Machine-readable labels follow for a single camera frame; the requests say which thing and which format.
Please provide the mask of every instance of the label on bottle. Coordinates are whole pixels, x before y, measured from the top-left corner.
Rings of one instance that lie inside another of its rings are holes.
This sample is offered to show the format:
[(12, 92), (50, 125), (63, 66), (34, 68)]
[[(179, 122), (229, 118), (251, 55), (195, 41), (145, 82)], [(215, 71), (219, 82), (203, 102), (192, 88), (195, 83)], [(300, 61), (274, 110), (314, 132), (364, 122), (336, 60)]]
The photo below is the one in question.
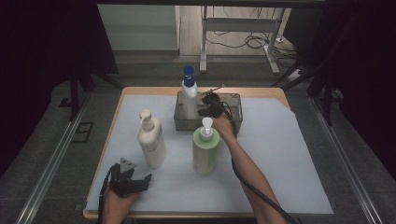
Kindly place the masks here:
[(147, 152), (154, 152), (155, 150), (157, 150), (158, 144), (160, 143), (162, 136), (163, 136), (163, 129), (161, 128), (154, 142), (149, 145), (143, 145), (142, 148)]

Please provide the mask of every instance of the light green bottle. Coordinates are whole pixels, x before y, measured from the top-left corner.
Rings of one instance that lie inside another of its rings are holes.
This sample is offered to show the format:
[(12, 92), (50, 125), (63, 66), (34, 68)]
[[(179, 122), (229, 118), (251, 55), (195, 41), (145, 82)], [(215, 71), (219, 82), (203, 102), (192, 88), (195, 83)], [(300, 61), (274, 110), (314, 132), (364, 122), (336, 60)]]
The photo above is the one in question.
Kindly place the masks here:
[(195, 130), (192, 136), (193, 167), (198, 174), (208, 175), (218, 161), (220, 136), (218, 131), (212, 128), (212, 118), (204, 118), (202, 123), (204, 127)]

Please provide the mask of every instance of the pump bottle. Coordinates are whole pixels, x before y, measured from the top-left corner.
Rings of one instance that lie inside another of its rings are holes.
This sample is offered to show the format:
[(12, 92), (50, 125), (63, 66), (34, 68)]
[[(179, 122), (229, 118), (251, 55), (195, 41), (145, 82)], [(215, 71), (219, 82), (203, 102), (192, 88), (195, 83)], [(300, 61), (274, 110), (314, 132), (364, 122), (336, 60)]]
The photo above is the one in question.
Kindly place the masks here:
[(210, 174), (218, 160), (219, 133), (212, 128), (213, 119), (203, 118), (204, 127), (192, 136), (193, 168), (200, 175)]
[(193, 77), (194, 69), (191, 66), (184, 67), (184, 79), (181, 81), (183, 94), (183, 108), (186, 119), (198, 119), (197, 110), (197, 84)]
[(163, 139), (161, 121), (151, 116), (151, 112), (144, 109), (140, 112), (140, 132), (137, 140), (143, 150), (149, 167), (155, 169), (163, 164), (166, 147)]

